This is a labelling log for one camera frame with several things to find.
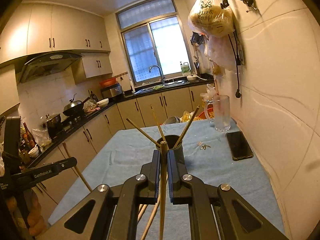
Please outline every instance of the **phone screen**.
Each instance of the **phone screen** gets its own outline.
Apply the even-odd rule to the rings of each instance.
[[[242,131],[226,133],[229,147],[234,161],[253,157],[253,152]]]

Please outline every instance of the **kitchen sink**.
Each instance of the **kitchen sink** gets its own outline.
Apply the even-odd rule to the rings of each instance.
[[[185,82],[184,80],[178,80],[178,81],[174,81],[174,82],[169,82],[169,83],[166,83],[163,88],[159,88],[159,89],[157,89],[156,91],[159,91],[159,90],[162,90],[162,89],[168,88],[168,87],[179,86],[179,85],[184,84],[184,82]],[[134,95],[138,95],[138,94],[150,92],[150,91],[152,91],[153,88],[156,87],[156,86],[152,86],[152,87],[148,87],[148,88],[143,88],[143,89],[135,92]]]

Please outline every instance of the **metal pivot bolt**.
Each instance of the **metal pivot bolt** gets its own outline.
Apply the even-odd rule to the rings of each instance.
[[[138,174],[136,176],[136,180],[138,180],[138,181],[145,180],[145,179],[146,179],[146,176],[144,174]]]
[[[183,180],[189,181],[189,180],[192,180],[192,175],[190,175],[190,174],[184,174],[184,175],[182,176],[182,178],[183,178]]]
[[[98,186],[98,191],[100,192],[105,192],[108,189],[108,185],[106,184],[101,184]]]
[[[228,191],[228,190],[231,189],[230,185],[229,185],[229,184],[226,184],[226,183],[221,184],[220,187],[221,187],[221,189],[222,189],[223,191]]]

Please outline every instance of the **range hood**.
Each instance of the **range hood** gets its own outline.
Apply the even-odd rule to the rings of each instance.
[[[67,51],[40,54],[24,64],[19,82],[25,83],[38,77],[64,71],[81,57],[79,54]]]

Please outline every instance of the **table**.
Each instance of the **table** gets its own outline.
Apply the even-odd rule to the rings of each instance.
[[[162,126],[165,135],[180,135],[186,123]],[[160,133],[157,127],[143,130],[155,140]],[[228,132],[239,128],[231,121]],[[258,212],[284,233],[281,213],[267,173],[256,156],[242,161],[233,161],[225,137],[226,132],[218,132],[207,120],[194,121],[183,139],[185,165],[189,174],[202,179],[206,184],[218,186],[228,183]],[[200,150],[199,141],[210,145]],[[103,147],[83,171],[92,188],[100,184],[119,185],[126,179],[139,174],[141,166],[151,162],[155,145],[136,129],[121,130]],[[54,224],[72,207],[79,203],[89,190],[79,179],[72,185],[49,218]],[[149,205],[138,224],[137,239],[140,240],[148,222],[153,205]],[[153,220],[146,240],[157,239],[159,234],[159,213]],[[186,240],[190,238],[188,205],[172,205],[167,190],[164,239]]]

